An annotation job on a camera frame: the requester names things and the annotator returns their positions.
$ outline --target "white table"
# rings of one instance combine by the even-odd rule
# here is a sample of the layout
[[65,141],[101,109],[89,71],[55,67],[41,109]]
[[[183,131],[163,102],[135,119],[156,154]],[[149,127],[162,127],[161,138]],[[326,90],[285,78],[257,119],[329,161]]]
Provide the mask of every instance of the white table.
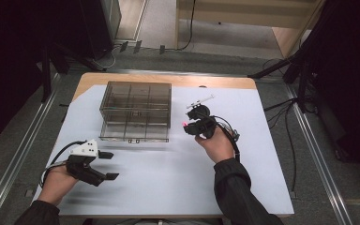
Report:
[[[103,142],[98,139],[102,117],[99,106],[106,83],[117,81],[166,82],[172,79],[172,127],[169,142]],[[196,87],[195,83],[208,86]],[[246,88],[216,88],[215,85]],[[269,213],[293,214],[277,152],[267,126],[254,82],[245,78],[209,78],[163,75],[85,74],[70,104],[50,163],[68,143],[96,139],[98,149],[114,153],[112,159],[96,159],[92,168],[102,173],[120,173],[99,187],[79,182],[60,203],[61,216],[87,218],[218,218],[222,214],[213,191],[214,163],[187,135],[186,106],[209,97],[204,105],[211,114],[228,120],[241,134],[241,162],[252,180],[252,192]],[[67,159],[68,152],[58,160]]]

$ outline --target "small white object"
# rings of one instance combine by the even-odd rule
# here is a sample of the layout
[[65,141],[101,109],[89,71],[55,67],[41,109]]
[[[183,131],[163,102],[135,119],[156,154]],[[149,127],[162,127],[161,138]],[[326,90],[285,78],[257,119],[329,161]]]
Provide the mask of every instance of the small white object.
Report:
[[189,108],[191,108],[191,107],[194,107],[194,106],[197,106],[197,105],[203,103],[204,101],[207,101],[207,100],[212,99],[212,98],[214,98],[214,97],[215,97],[215,96],[212,94],[212,95],[210,95],[210,97],[204,98],[204,99],[202,99],[202,100],[197,100],[195,103],[192,103],[191,105],[187,106],[187,109],[189,109]]
[[98,157],[98,143],[92,139],[69,151],[72,156]]

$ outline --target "black jacket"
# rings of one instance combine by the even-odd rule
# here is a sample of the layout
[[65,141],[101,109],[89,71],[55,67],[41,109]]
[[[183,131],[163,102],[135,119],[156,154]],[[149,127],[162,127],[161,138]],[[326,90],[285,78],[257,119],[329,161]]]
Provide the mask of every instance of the black jacket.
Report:
[[[234,158],[223,160],[215,165],[215,195],[218,206],[232,224],[277,225],[281,220],[269,214],[250,192],[250,178],[245,167]],[[54,205],[34,201],[17,219],[15,224],[60,224]]]

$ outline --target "human hand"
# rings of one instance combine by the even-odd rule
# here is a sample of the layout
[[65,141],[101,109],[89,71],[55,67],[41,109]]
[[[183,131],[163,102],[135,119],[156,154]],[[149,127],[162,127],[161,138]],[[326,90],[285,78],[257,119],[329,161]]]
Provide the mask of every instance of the human hand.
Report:
[[215,163],[234,157],[233,146],[220,127],[216,127],[212,138],[204,139],[195,136],[195,141],[206,150],[207,155]]
[[37,199],[58,205],[77,182],[78,180],[67,172],[66,165],[54,167],[46,177],[43,189]]

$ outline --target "clear plastic box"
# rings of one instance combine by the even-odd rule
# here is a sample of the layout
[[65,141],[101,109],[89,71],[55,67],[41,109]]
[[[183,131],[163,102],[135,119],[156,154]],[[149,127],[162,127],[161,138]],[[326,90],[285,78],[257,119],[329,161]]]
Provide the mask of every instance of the clear plastic box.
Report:
[[101,102],[100,139],[167,143],[171,127],[172,85],[158,82],[108,82]]

